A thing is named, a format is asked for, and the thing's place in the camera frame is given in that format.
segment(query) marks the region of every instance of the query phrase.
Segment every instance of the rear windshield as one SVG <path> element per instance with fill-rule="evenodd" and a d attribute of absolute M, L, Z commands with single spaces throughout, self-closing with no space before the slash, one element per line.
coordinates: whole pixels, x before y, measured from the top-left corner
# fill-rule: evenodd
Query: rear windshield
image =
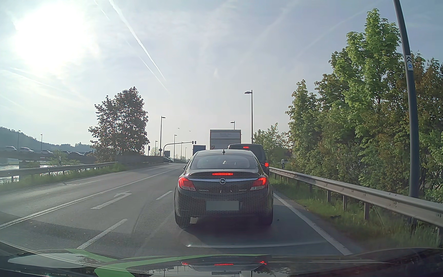
<path fill-rule="evenodd" d="M 260 163 L 266 162 L 266 154 L 264 153 L 264 150 L 259 145 L 230 145 L 229 149 L 241 149 L 241 150 L 249 150 L 250 152 L 254 153 L 255 157 Z"/>
<path fill-rule="evenodd" d="M 192 169 L 256 169 L 254 157 L 237 154 L 201 155 L 194 157 Z"/>

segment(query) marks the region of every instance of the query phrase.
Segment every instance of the hill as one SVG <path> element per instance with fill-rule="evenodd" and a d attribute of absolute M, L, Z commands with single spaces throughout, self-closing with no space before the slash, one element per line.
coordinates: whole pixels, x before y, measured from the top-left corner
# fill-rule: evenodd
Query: hill
<path fill-rule="evenodd" d="M 0 127 L 0 147 L 4 147 L 6 145 L 12 145 L 14 147 L 17 147 L 17 144 L 20 145 L 20 147 L 28 147 L 30 149 L 40 149 L 40 140 L 37 138 L 34 138 L 29 135 L 25 135 L 24 133 L 20 132 L 20 138 L 18 139 L 18 132 L 13 129 L 7 129 L 4 127 Z M 42 142 L 42 149 L 44 150 L 65 150 L 65 151 L 91 151 L 91 145 L 90 144 L 82 144 L 76 143 L 74 146 L 70 145 L 69 143 L 65 144 L 52 144 L 47 142 Z"/>

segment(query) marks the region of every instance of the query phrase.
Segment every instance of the sun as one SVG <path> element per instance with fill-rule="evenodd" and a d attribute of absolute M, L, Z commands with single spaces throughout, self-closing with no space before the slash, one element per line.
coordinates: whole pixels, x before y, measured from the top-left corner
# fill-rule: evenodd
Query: sun
<path fill-rule="evenodd" d="M 94 52 L 92 31 L 73 5 L 43 6 L 15 22 L 15 28 L 15 51 L 39 71 L 59 71 Z"/>

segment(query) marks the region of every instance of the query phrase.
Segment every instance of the water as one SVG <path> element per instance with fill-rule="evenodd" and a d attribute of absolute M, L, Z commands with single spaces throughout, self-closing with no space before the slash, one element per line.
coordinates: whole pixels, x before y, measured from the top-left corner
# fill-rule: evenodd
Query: water
<path fill-rule="evenodd" d="M 19 166 L 0 166 L 0 170 L 13 170 L 13 169 L 19 169 Z M 13 180 L 18 181 L 19 176 L 14 176 Z M 11 182 L 11 177 L 0 178 L 0 183 L 3 182 Z"/>

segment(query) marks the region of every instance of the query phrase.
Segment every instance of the white box truck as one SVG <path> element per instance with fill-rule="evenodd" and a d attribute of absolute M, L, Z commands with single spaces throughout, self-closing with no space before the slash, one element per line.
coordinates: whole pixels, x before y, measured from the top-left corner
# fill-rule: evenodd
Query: white box truck
<path fill-rule="evenodd" d="M 210 149 L 227 149 L 230 144 L 241 143 L 240 130 L 210 130 Z"/>

